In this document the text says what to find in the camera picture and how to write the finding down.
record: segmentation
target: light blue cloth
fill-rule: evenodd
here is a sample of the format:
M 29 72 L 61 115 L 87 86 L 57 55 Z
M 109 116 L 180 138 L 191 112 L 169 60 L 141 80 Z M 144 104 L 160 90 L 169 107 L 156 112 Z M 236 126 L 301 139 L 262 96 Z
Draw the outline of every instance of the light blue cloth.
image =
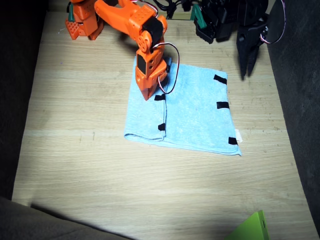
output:
M 227 74 L 209 68 L 180 64 L 178 79 L 165 100 L 157 89 L 145 101 L 135 79 L 136 60 L 130 86 L 124 137 L 128 140 L 158 146 L 206 151 L 224 155 L 241 155 L 235 126 L 229 108 L 217 109 L 217 102 L 228 102 L 227 85 L 214 80 Z M 172 63 L 165 90 L 170 90 L 176 77 L 177 65 Z M 165 123 L 165 130 L 158 125 Z

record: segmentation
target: wooden table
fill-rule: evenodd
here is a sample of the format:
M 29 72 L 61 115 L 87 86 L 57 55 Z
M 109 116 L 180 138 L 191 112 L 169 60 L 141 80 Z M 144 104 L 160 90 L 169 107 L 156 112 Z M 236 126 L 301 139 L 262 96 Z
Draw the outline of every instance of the wooden table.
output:
M 15 202 L 139 240 L 223 239 L 258 210 L 271 239 L 318 239 L 265 45 L 241 81 L 236 33 L 207 44 L 170 20 L 182 64 L 228 73 L 243 156 L 158 147 L 124 139 L 136 44 L 109 26 L 72 41 L 65 17 L 46 16 Z

